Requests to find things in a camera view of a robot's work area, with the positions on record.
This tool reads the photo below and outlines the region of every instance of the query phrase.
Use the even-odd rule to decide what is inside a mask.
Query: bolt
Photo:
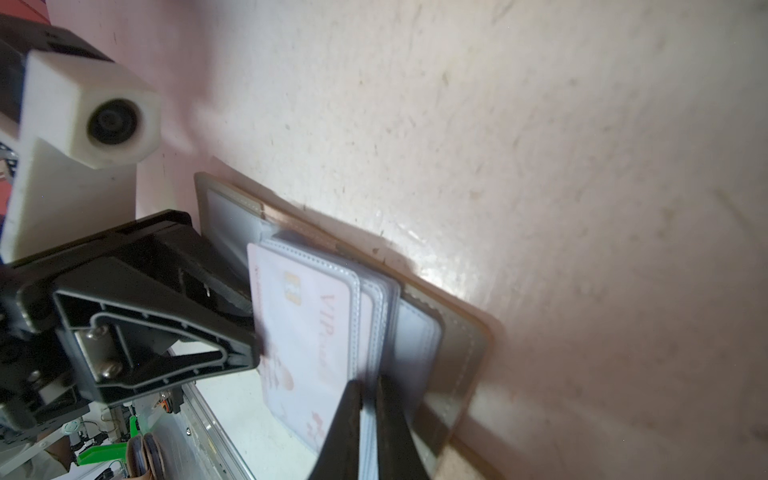
[[[118,362],[117,360],[107,360],[106,362],[101,364],[101,369],[99,370],[99,374],[107,380],[112,380],[113,378],[120,375],[120,372],[122,371],[123,371],[122,363]]]
[[[40,370],[33,370],[32,373],[30,373],[29,376],[27,377],[27,382],[35,383],[42,376],[43,376],[43,374],[40,373]]]
[[[97,326],[94,329],[90,329],[85,333],[85,337],[91,340],[98,340],[102,336],[109,333],[109,327],[106,325]]]

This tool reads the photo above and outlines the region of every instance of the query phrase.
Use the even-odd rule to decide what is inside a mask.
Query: black circular lens
[[[102,104],[91,115],[88,133],[106,145],[118,145],[131,138],[138,126],[134,108],[125,100]]]

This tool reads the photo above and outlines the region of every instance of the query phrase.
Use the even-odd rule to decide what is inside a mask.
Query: white tabletop surface
[[[162,94],[139,214],[231,167],[486,315],[458,434],[509,478],[768,475],[764,0],[48,7]],[[198,385],[308,472],[255,372]]]

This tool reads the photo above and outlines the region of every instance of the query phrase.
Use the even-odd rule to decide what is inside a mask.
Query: brown card holder
[[[195,174],[195,187],[200,230],[204,237],[210,234],[207,192],[213,190],[264,220],[304,235],[317,248],[348,257],[398,280],[403,286],[404,298],[440,321],[442,341],[426,394],[412,425],[414,442],[422,462],[427,472],[434,475],[440,452],[466,410],[490,353],[492,337],[488,328],[446,293],[412,274],[393,270],[331,233],[302,220],[300,212],[289,213],[288,208],[278,207],[275,202],[248,194],[202,172]]]

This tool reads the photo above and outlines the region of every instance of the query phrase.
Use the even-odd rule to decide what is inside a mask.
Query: metal screw
[[[122,371],[122,363],[118,362],[117,360],[108,360],[101,364],[101,370],[99,370],[99,374],[107,380],[112,380],[113,378],[120,375],[120,372]]]
[[[98,340],[102,336],[107,335],[109,333],[109,327],[106,325],[97,326],[94,329],[90,329],[85,333],[85,337],[89,338],[91,340]]]

